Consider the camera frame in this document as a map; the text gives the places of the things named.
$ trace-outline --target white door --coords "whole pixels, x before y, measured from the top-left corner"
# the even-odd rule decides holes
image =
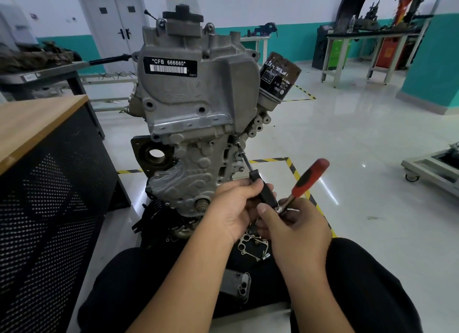
[[[115,0],[131,54],[143,46],[142,26],[146,18],[141,0]]]
[[[141,0],[82,0],[82,2],[101,57],[132,54],[140,50],[143,44],[141,28],[146,22]],[[107,63],[104,68],[108,73],[137,70],[132,60]]]

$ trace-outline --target wooden tabletop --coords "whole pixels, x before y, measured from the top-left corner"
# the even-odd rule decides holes
[[[75,95],[0,104],[0,175],[87,101]]]

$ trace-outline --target white floor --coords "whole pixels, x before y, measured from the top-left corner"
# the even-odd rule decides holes
[[[317,158],[327,158],[330,168],[311,192],[336,234],[359,243],[400,279],[426,333],[456,332],[459,198],[422,180],[406,181],[400,162],[459,141],[459,116],[439,116],[395,99],[404,80],[401,72],[384,86],[383,74],[375,72],[367,81],[367,65],[349,62],[339,89],[333,89],[330,80],[320,83],[320,71],[310,63],[299,66],[303,71],[297,84],[317,99],[279,105],[271,113],[271,124],[248,141],[249,158],[290,157],[300,173]],[[127,96],[132,85],[126,85]],[[112,92],[111,86],[97,87]],[[285,99],[302,98],[307,94],[293,88]],[[130,139],[148,134],[143,119],[117,112],[101,112],[98,117],[116,169],[139,168]],[[288,195],[295,179],[284,162],[257,168],[280,197]],[[138,242],[131,226],[143,210],[146,178],[143,173],[121,178],[133,208],[107,217],[77,306],[103,266]],[[78,331],[74,319],[69,332]],[[272,314],[213,330],[249,331],[289,332],[288,316]]]

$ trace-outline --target workbench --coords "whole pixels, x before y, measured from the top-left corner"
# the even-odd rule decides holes
[[[341,73],[344,67],[344,61],[346,59],[347,47],[351,40],[354,39],[369,39],[376,38],[375,52],[373,53],[373,58],[371,59],[371,65],[368,69],[367,79],[370,79],[373,75],[373,71],[382,72],[386,74],[384,79],[384,85],[387,85],[391,81],[393,72],[399,60],[400,54],[402,53],[403,47],[405,45],[406,39],[411,35],[419,35],[419,29],[411,29],[405,31],[394,31],[394,30],[385,30],[385,31],[366,31],[366,32],[353,32],[353,33],[329,33],[327,34],[327,50],[325,53],[324,66],[322,68],[322,77],[321,81],[324,82],[327,75],[330,75],[334,78],[333,87],[336,88],[340,82]],[[391,37],[400,37],[399,43],[393,55],[391,64],[388,69],[383,67],[376,67],[376,61],[378,60],[382,42],[384,38]],[[338,65],[336,66],[336,71],[328,70],[328,65],[330,61],[331,48],[333,46],[334,40],[342,40],[343,44],[341,46],[340,57],[338,59]]]
[[[0,75],[0,92],[11,93],[16,101],[31,100],[34,98],[32,90],[39,90],[61,81],[67,81],[74,95],[84,95],[86,91],[84,91],[77,71],[89,66],[89,62],[78,61],[47,69]],[[104,131],[95,116],[91,103],[87,102],[85,107],[88,108],[89,115],[99,130],[100,137],[105,138]]]
[[[268,58],[268,39],[271,38],[271,35],[269,36],[250,36],[250,37],[241,37],[240,41],[241,42],[255,42],[255,50],[257,52],[260,52],[260,41],[263,41],[263,60],[261,62],[261,65],[264,64],[266,59]]]
[[[66,332],[105,214],[129,197],[86,95],[0,104],[0,332]]]

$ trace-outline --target engine label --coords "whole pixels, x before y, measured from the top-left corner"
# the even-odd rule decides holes
[[[145,56],[143,62],[147,75],[198,76],[198,61]]]

